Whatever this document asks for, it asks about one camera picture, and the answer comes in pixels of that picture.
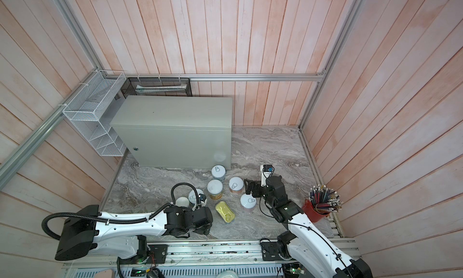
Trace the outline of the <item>orange labelled can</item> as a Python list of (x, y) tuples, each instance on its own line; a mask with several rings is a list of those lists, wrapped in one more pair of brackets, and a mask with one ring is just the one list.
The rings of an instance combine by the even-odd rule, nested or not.
[(231, 193), (240, 194), (244, 188), (244, 181), (240, 177), (232, 177), (229, 180), (229, 190)]

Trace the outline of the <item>pink labelled can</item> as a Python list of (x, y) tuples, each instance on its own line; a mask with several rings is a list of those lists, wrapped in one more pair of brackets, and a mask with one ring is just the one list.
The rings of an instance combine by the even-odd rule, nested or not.
[(243, 194), (240, 198), (241, 207), (247, 212), (252, 212), (256, 206), (256, 203), (256, 199), (248, 194)]

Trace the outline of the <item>gold rectangular sardine tin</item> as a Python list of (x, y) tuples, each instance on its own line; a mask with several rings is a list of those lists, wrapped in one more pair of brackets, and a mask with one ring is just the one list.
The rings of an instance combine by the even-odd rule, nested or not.
[(219, 202), (215, 206), (215, 209), (226, 223), (231, 223), (235, 219), (235, 213), (229, 208), (226, 202)]

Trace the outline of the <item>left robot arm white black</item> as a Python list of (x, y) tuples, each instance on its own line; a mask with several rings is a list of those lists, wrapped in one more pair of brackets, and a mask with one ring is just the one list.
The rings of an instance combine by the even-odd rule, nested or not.
[(155, 257), (149, 236), (189, 238), (191, 233), (207, 236), (213, 224), (211, 210), (201, 204), (193, 189), (195, 206), (162, 205), (152, 213), (112, 214), (98, 205), (82, 210), (48, 215), (42, 220), (45, 234), (58, 240), (57, 261), (71, 261), (87, 255), (116, 256), (124, 263), (141, 264)]

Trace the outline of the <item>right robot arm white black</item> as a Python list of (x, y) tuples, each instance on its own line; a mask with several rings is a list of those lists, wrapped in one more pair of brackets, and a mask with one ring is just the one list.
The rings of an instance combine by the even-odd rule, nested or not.
[(281, 176), (261, 182), (244, 180), (245, 192), (263, 198), (269, 204), (275, 220), (286, 232), (278, 236), (278, 255), (294, 259), (315, 278), (371, 278), (372, 271), (362, 259), (354, 260), (327, 239), (313, 224), (303, 209), (288, 198)]

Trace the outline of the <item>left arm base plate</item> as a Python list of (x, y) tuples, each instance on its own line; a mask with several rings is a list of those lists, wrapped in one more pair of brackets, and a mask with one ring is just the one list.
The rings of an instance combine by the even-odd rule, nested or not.
[(139, 246), (136, 254), (127, 259), (118, 258), (117, 263), (120, 265), (129, 264), (164, 264), (167, 255), (167, 244), (147, 245), (142, 244)]

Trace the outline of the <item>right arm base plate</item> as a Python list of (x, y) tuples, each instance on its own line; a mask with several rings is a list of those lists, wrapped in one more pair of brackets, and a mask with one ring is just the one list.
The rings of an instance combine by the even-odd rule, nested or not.
[(300, 239), (293, 239), (286, 243), (284, 241), (270, 241), (264, 239), (259, 242), (262, 259), (264, 261), (297, 261), (310, 262), (308, 249)]

